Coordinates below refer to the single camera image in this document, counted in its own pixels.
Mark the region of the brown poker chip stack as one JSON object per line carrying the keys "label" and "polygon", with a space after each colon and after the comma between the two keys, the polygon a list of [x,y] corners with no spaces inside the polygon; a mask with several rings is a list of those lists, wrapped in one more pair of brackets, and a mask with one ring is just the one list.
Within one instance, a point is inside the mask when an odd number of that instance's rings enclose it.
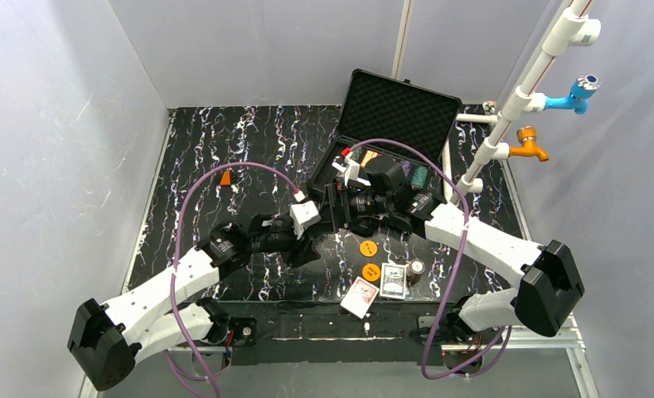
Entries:
{"label": "brown poker chip stack", "polygon": [[407,265],[406,280],[409,286],[415,286],[422,278],[425,265],[421,260],[412,260]]}

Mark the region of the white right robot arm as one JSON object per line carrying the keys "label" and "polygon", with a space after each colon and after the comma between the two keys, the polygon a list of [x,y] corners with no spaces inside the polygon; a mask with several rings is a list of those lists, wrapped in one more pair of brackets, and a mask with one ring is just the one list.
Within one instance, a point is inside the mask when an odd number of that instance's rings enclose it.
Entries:
{"label": "white right robot arm", "polygon": [[539,245],[481,222],[437,193],[413,186],[393,158],[361,165],[340,154],[332,167],[337,175],[325,186],[325,202],[336,226],[353,231],[362,221],[383,221],[425,240],[456,245],[510,285],[456,302],[438,322],[445,339],[463,341],[488,328],[519,325],[553,337],[583,297],[574,257],[557,240]]}

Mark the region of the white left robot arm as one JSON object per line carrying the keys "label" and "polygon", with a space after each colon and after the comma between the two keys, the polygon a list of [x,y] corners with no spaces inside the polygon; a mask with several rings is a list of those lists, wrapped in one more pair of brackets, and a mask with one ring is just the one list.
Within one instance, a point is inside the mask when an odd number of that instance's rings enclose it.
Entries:
{"label": "white left robot arm", "polygon": [[215,300],[192,295],[245,267],[255,253],[281,254],[291,266],[316,260],[319,215],[255,216],[248,230],[215,228],[179,260],[144,284],[104,303],[91,298],[75,314],[68,350],[97,391],[118,385],[135,365],[187,340],[230,348],[250,345],[255,322],[233,319]]}

